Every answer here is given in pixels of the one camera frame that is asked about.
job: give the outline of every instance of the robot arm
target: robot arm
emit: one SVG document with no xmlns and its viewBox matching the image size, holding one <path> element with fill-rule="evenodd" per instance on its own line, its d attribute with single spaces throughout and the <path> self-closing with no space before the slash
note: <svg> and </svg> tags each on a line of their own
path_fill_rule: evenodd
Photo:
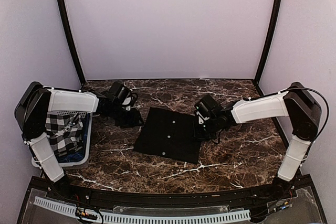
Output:
<svg viewBox="0 0 336 224">
<path fill-rule="evenodd" d="M 285 92 L 261 98 L 243 99 L 225 107 L 219 105 L 210 95 L 203 97 L 196 105 L 198 126 L 195 137 L 200 140 L 216 138 L 216 132 L 251 120 L 288 116 L 293 126 L 292 138 L 285 158 L 278 171 L 278 177 L 291 181 L 305 160 L 309 146 L 318 134 L 321 106 L 299 82 Z"/>
<path fill-rule="evenodd" d="M 34 160 L 53 182 L 64 177 L 46 134 L 47 113 L 52 111 L 98 112 L 114 118 L 120 127 L 142 125 L 140 112 L 131 106 L 136 102 L 131 91 L 115 82 L 102 94 L 44 87 L 30 84 L 15 109 L 15 118 L 22 130 L 24 143 Z"/>
</svg>

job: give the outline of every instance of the black cloth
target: black cloth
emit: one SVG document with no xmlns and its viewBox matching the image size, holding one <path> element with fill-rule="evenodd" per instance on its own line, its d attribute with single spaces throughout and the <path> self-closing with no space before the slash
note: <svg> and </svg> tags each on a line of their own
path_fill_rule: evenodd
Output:
<svg viewBox="0 0 336 224">
<path fill-rule="evenodd" d="M 134 151 L 197 164 L 201 143 L 194 140 L 193 123 L 195 116 L 150 108 Z"/>
<path fill-rule="evenodd" d="M 47 115 L 46 130 L 56 156 L 79 151 L 83 147 L 81 115 Z"/>
</svg>

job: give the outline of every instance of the laundry basket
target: laundry basket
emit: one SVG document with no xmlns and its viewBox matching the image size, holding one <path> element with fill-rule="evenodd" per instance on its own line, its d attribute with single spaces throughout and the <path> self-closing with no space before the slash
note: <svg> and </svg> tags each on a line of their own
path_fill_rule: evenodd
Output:
<svg viewBox="0 0 336 224">
<path fill-rule="evenodd" d="M 86 123 L 83 124 L 83 143 L 85 148 L 85 155 L 84 158 L 78 162 L 65 162 L 61 163 L 59 162 L 59 165 L 61 167 L 71 167 L 73 169 L 78 168 L 78 166 L 82 166 L 85 164 L 89 159 L 89 152 L 90 152 L 90 138 L 91 138 L 91 126 L 92 126 L 92 113 L 86 113 L 81 111 L 54 111 L 50 112 L 50 114 L 56 114 L 56 115 L 75 115 L 79 113 L 83 117 L 87 117 Z M 31 163 L 35 167 L 39 167 L 38 164 L 34 161 L 34 159 L 31 159 Z"/>
</svg>

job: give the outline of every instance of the black metal frame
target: black metal frame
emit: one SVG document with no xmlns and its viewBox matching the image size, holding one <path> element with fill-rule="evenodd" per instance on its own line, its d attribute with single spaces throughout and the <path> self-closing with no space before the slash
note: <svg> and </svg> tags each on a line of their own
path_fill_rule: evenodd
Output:
<svg viewBox="0 0 336 224">
<path fill-rule="evenodd" d="M 260 62 L 259 62 L 259 66 L 258 66 L 258 69 L 257 69 L 256 76 L 254 77 L 254 81 L 257 84 L 259 84 L 261 76 L 263 75 L 263 71 L 264 71 L 266 61 L 267 61 L 267 57 L 268 57 L 268 54 L 269 54 L 269 49 L 270 49 L 271 44 L 272 44 L 273 35 L 274 35 L 274 31 L 275 31 L 275 26 L 277 24 L 279 10 L 280 10 L 280 3 L 281 3 L 281 0 L 274 0 L 274 2 L 273 2 L 273 9 L 272 9 L 272 14 L 271 14 L 271 19 L 269 21 L 269 26 L 268 26 L 268 31 L 267 31 L 267 35 L 266 35 L 266 40 L 265 40 L 263 52 L 261 54 L 261 58 L 260 58 Z"/>
<path fill-rule="evenodd" d="M 62 23 L 63 23 L 64 33 L 65 33 L 65 36 L 67 38 L 69 50 L 70 50 L 70 53 L 71 53 L 72 61 L 74 62 L 73 64 L 75 65 L 75 69 L 76 69 L 79 81 L 83 85 L 86 82 L 86 80 L 85 80 L 85 77 L 84 77 L 82 66 L 80 65 L 80 61 L 79 61 L 78 54 L 77 54 L 77 51 L 76 51 L 74 38 L 72 37 L 72 32 L 71 32 L 71 28 L 70 28 L 67 9 L 66 9 L 66 6 L 65 6 L 65 1 L 64 0 L 57 0 L 57 3 L 58 3 L 59 13 L 61 15 Z"/>
<path fill-rule="evenodd" d="M 79 58 L 78 58 L 78 54 L 77 54 L 77 51 L 76 51 L 76 46 L 75 46 L 75 43 L 74 43 L 74 38 L 72 36 L 72 32 L 71 32 L 71 29 L 70 29 L 70 23 L 69 23 L 69 18 L 68 18 L 66 6 L 65 6 L 65 1 L 64 0 L 57 0 L 57 2 L 58 2 L 58 8 L 59 8 L 59 12 L 60 12 L 60 15 L 61 15 L 62 23 L 63 23 L 64 32 L 65 32 L 67 42 L 68 42 L 68 46 L 69 46 L 69 49 L 70 49 L 71 57 L 72 57 L 72 60 L 74 62 L 73 64 L 75 65 L 78 78 L 79 78 L 79 80 L 80 80 L 80 82 L 83 86 L 85 84 L 86 80 L 85 80 L 85 77 L 84 77 L 82 66 L 81 66 Z M 270 49 L 270 46 L 271 46 L 271 43 L 272 43 L 274 31 L 275 31 L 275 26 L 276 26 L 277 19 L 278 19 L 280 3 L 281 3 L 281 0 L 274 0 L 274 3 L 273 3 L 271 19 L 270 19 L 270 22 L 269 22 L 269 27 L 268 27 L 268 31 L 267 31 L 267 36 L 266 36 L 263 52 L 261 54 L 259 66 L 258 66 L 258 69 L 257 69 L 257 72 L 256 72 L 256 76 L 254 78 L 254 81 L 257 84 L 259 84 L 261 75 L 263 74 L 265 64 L 266 64 L 266 61 L 267 61 L 269 49 Z"/>
<path fill-rule="evenodd" d="M 113 209 L 115 206 L 143 207 L 143 208 L 194 208 L 229 205 L 230 209 L 244 208 L 250 209 L 251 213 L 258 213 L 261 209 L 267 209 L 267 203 L 270 199 L 255 198 L 253 195 L 263 195 L 268 191 L 271 185 L 256 186 L 245 189 L 218 191 L 215 193 L 201 194 L 137 194 L 121 193 L 117 191 L 105 191 L 90 189 L 79 186 L 70 186 L 70 190 L 79 196 L 81 202 L 90 204 L 93 207 L 102 209 Z M 327 223 L 319 196 L 315 189 L 310 175 L 297 177 L 294 183 L 295 189 L 310 186 L 316 200 L 321 219 Z M 53 191 L 49 191 L 50 184 L 47 180 L 32 177 L 26 195 L 21 206 L 17 224 L 21 224 L 24 216 L 25 207 L 29 199 L 32 188 L 47 192 L 47 197 L 64 200 Z"/>
</svg>

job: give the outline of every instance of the white plastic cover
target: white plastic cover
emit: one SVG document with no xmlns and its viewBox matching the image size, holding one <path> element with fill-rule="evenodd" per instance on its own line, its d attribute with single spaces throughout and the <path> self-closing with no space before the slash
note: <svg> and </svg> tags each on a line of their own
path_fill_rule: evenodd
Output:
<svg viewBox="0 0 336 224">
<path fill-rule="evenodd" d="M 301 162 L 304 160 L 304 156 L 310 144 L 310 141 L 301 140 L 297 136 L 293 135 L 285 158 L 283 159 L 278 171 L 279 178 L 285 181 L 291 181 L 293 179 Z"/>
<path fill-rule="evenodd" d="M 232 116 L 236 123 L 245 123 L 261 118 L 288 116 L 284 102 L 284 96 L 287 93 L 284 92 L 252 101 L 240 100 L 233 106 Z"/>
<path fill-rule="evenodd" d="M 91 92 L 48 90 L 51 92 L 48 112 L 66 110 L 92 113 L 97 110 L 99 99 Z"/>
<path fill-rule="evenodd" d="M 44 172 L 52 182 L 56 182 L 64 176 L 64 171 L 57 162 L 54 151 L 51 149 L 47 133 L 30 140 L 29 145 L 40 162 Z"/>
</svg>

